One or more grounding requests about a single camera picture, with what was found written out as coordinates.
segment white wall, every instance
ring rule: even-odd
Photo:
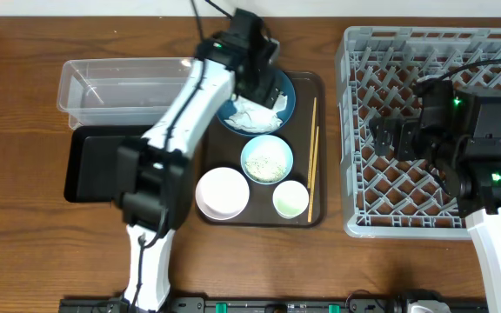
[[[203,16],[218,16],[196,0]],[[501,17],[499,0],[217,0],[265,17]],[[192,16],[189,0],[0,0],[0,16]]]

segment white cloth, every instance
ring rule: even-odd
[[[282,125],[277,113],[287,107],[287,96],[280,95],[271,110],[243,97],[234,101],[233,106],[237,113],[225,120],[229,126],[250,133],[271,132]]]

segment wooden table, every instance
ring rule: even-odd
[[[195,211],[170,262],[176,290],[208,296],[337,297],[407,288],[484,297],[470,242],[354,239],[343,231],[334,56],[353,25],[501,27],[501,19],[279,18],[279,65],[326,86],[328,216],[314,230],[212,227]],[[226,28],[206,19],[205,32]],[[63,63],[192,55],[192,18],[0,18],[0,312],[57,312],[64,296],[111,296],[129,278],[129,242],[109,203],[63,199],[71,130],[56,108]]]

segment green light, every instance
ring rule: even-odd
[[[492,173],[492,180],[493,180],[494,182],[499,182],[499,181],[501,181],[501,175],[500,175],[500,174],[498,174],[498,173]]]
[[[453,99],[453,106],[458,107],[462,102],[463,101],[461,101],[461,99],[456,97],[455,99]]]

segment wooden chopstick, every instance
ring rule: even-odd
[[[314,105],[312,106],[312,126],[311,126],[311,148],[309,150],[309,176],[306,180],[306,188],[311,188],[311,177],[312,177],[312,154],[314,150],[314,130],[316,129],[317,123],[317,99],[314,98]]]
[[[317,158],[318,158],[318,133],[320,126],[317,126],[317,135],[314,143],[314,159],[312,160],[311,196],[309,196],[309,223],[312,222],[312,203],[314,203],[314,185],[317,178]]]

